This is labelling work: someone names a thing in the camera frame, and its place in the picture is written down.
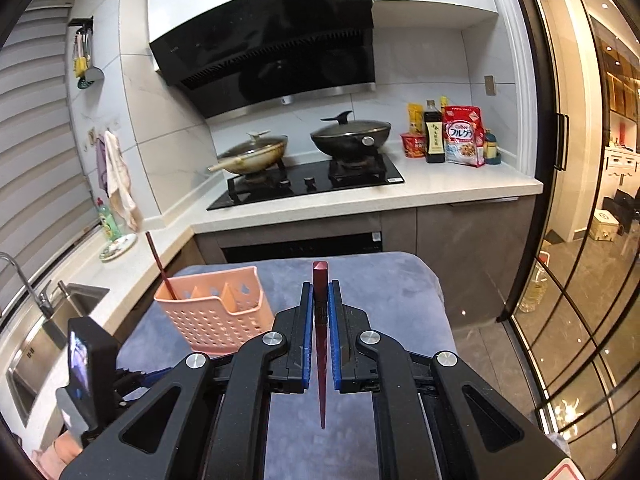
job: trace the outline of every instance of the range hood vent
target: range hood vent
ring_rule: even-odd
[[[232,0],[151,43],[205,118],[373,88],[372,0]]]

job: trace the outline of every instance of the red cereal bag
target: red cereal bag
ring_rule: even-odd
[[[480,108],[446,106],[442,117],[447,162],[484,166],[484,128]]]

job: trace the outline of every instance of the soy sauce bottle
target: soy sauce bottle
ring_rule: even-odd
[[[426,143],[424,156],[430,164],[444,162],[444,141],[442,139],[442,114],[435,101],[427,101],[424,111],[424,135]]]

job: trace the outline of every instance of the blue gripper pad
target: blue gripper pad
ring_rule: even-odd
[[[302,365],[302,386],[305,390],[309,388],[309,379],[311,377],[311,347],[312,347],[312,327],[313,327],[313,304],[314,304],[314,288],[309,286],[309,297],[306,300],[306,317],[305,317],[305,339],[302,349],[304,352],[304,362]]]
[[[340,370],[340,339],[338,336],[338,321],[335,312],[334,284],[329,283],[329,335],[331,337],[331,370],[334,375],[334,390],[340,390],[342,373]]]

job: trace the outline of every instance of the phone screen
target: phone screen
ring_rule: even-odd
[[[71,371],[73,375],[80,381],[87,393],[89,393],[89,356],[84,342],[71,331],[69,338],[71,352]]]

